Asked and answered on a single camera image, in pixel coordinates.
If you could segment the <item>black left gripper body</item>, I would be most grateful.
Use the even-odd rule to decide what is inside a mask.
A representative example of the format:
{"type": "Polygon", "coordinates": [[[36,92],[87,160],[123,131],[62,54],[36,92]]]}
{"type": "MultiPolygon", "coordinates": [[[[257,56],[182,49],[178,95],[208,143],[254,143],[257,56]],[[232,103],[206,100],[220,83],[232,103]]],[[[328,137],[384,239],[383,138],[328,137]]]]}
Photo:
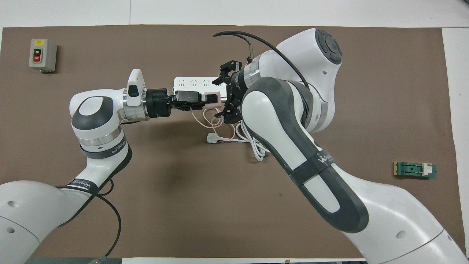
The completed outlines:
{"type": "Polygon", "coordinates": [[[171,109],[189,111],[202,108],[201,94],[196,91],[176,91],[175,95],[168,95],[166,89],[146,91],[146,110],[150,118],[169,117],[171,109]]]}

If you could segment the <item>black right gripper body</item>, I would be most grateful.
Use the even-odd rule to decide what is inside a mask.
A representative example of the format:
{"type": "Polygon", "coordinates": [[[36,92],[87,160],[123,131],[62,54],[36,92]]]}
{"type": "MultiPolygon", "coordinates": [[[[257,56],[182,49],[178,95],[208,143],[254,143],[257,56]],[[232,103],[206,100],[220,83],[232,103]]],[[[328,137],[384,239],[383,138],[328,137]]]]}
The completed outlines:
{"type": "Polygon", "coordinates": [[[242,120],[241,104],[247,91],[247,85],[244,81],[244,69],[241,69],[241,66],[241,62],[234,60],[220,66],[220,75],[228,77],[227,99],[224,108],[228,108],[229,116],[223,118],[225,123],[236,123],[242,120]]]}

